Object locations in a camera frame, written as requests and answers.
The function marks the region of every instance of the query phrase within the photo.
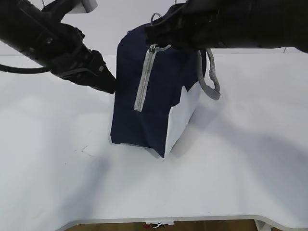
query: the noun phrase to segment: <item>white wall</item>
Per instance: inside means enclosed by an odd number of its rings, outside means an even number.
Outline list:
[[[30,0],[40,9],[41,0]],[[89,49],[103,55],[115,55],[117,45],[127,31],[150,21],[154,12],[164,14],[174,0],[97,0],[98,7],[90,13],[69,14],[63,22],[78,27],[85,35]],[[216,49],[214,53],[283,53],[281,49]],[[7,45],[0,43],[0,55],[19,55]]]

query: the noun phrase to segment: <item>zipper pull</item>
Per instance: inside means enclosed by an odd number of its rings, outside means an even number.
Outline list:
[[[156,45],[151,45],[149,48],[149,52],[155,53],[156,52]]]

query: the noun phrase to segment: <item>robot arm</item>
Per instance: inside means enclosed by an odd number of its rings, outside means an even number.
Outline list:
[[[188,0],[146,28],[178,48],[297,47],[308,52],[307,0]]]
[[[73,83],[114,93],[116,79],[101,54],[83,44],[84,34],[79,29],[61,23],[77,3],[55,0],[40,11],[28,0],[0,0],[0,40],[43,66],[0,65],[0,70],[21,74],[51,71]]]

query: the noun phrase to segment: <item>black cable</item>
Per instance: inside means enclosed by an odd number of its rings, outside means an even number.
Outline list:
[[[0,64],[0,71],[15,73],[15,74],[40,74],[49,72],[51,69],[48,67],[40,67],[40,68],[18,68],[12,66],[5,66]]]

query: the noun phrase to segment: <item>floor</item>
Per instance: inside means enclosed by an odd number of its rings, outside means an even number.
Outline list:
[[[253,220],[176,222],[164,231],[257,231]],[[146,231],[142,223],[78,225],[67,231]]]

